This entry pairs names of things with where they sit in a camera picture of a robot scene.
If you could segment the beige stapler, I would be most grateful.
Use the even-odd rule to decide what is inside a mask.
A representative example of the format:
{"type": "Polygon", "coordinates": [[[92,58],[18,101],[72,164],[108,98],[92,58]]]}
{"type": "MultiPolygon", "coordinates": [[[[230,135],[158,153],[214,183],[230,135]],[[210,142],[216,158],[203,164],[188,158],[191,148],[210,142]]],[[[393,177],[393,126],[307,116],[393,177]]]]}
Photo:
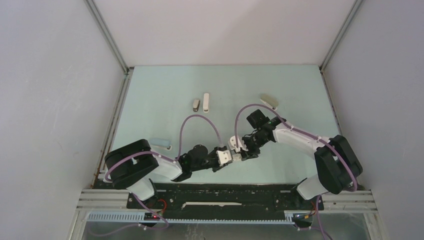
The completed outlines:
{"type": "Polygon", "coordinates": [[[260,101],[265,104],[267,107],[277,110],[279,106],[279,102],[276,98],[266,93],[260,95],[260,101]]]}

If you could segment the light blue stapler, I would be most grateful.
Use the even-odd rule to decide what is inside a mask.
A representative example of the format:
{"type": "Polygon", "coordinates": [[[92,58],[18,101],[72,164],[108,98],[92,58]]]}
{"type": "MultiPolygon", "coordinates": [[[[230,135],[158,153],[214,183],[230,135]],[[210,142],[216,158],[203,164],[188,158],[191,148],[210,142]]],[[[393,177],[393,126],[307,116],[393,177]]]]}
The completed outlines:
{"type": "Polygon", "coordinates": [[[171,141],[168,139],[163,139],[163,138],[150,138],[148,140],[148,142],[150,143],[151,146],[156,147],[156,148],[161,148],[167,151],[170,151],[173,146],[171,144],[171,141]]]}

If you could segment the white stapler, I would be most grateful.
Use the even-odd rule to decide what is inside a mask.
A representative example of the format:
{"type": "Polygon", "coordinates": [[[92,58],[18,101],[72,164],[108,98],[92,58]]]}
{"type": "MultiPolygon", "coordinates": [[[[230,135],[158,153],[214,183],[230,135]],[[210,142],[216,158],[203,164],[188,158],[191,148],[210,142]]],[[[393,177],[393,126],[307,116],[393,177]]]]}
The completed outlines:
{"type": "Polygon", "coordinates": [[[208,92],[203,95],[202,109],[204,113],[208,113],[210,111],[210,94],[208,92]]]}

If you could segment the small grey stapler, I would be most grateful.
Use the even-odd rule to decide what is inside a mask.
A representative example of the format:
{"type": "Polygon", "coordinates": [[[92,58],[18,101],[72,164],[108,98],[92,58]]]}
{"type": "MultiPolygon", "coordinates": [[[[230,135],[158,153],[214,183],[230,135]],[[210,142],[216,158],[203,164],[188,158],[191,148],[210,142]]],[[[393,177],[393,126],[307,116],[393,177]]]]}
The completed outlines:
{"type": "Polygon", "coordinates": [[[193,100],[193,103],[192,103],[192,110],[193,110],[193,112],[196,113],[196,112],[199,111],[200,103],[201,103],[201,100],[198,99],[198,98],[195,98],[193,100]]]}

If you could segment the white staple box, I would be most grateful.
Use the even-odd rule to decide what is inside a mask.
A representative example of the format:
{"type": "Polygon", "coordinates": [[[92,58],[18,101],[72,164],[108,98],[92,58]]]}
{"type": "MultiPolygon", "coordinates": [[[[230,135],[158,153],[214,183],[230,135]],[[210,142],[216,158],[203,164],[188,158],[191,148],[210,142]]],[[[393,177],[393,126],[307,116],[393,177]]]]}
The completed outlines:
{"type": "Polygon", "coordinates": [[[234,162],[240,162],[240,161],[242,161],[242,156],[241,156],[241,154],[239,154],[239,153],[236,153],[236,154],[233,154],[232,155],[232,160],[234,161],[234,162]]]}

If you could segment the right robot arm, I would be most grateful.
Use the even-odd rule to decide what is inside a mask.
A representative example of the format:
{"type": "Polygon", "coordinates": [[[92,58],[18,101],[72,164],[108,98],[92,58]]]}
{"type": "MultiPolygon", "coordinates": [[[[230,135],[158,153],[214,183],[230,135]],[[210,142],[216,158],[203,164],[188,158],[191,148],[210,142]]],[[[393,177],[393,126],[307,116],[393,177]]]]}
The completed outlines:
{"type": "Polygon", "coordinates": [[[300,181],[290,196],[295,208],[304,209],[311,199],[326,193],[337,195],[342,191],[358,190],[357,178],[363,167],[344,136],[314,135],[295,127],[278,114],[269,118],[259,109],[246,119],[253,132],[243,137],[236,133],[229,141],[231,149],[240,154],[242,160],[257,158],[261,148],[273,142],[293,147],[314,161],[316,175],[300,181]]]}

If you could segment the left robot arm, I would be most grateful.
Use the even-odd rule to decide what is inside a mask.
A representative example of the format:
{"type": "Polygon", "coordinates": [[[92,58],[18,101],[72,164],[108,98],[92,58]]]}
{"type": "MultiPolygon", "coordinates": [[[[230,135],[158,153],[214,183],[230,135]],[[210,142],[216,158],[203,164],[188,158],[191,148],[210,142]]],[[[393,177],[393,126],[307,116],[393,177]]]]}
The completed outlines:
{"type": "Polygon", "coordinates": [[[153,208],[158,194],[150,175],[159,175],[172,182],[189,179],[193,172],[212,169],[216,172],[233,161],[226,146],[212,151],[195,145],[187,153],[170,158],[152,150],[146,139],[141,139],[108,153],[105,157],[104,182],[116,190],[128,190],[145,208],[153,208]]]}

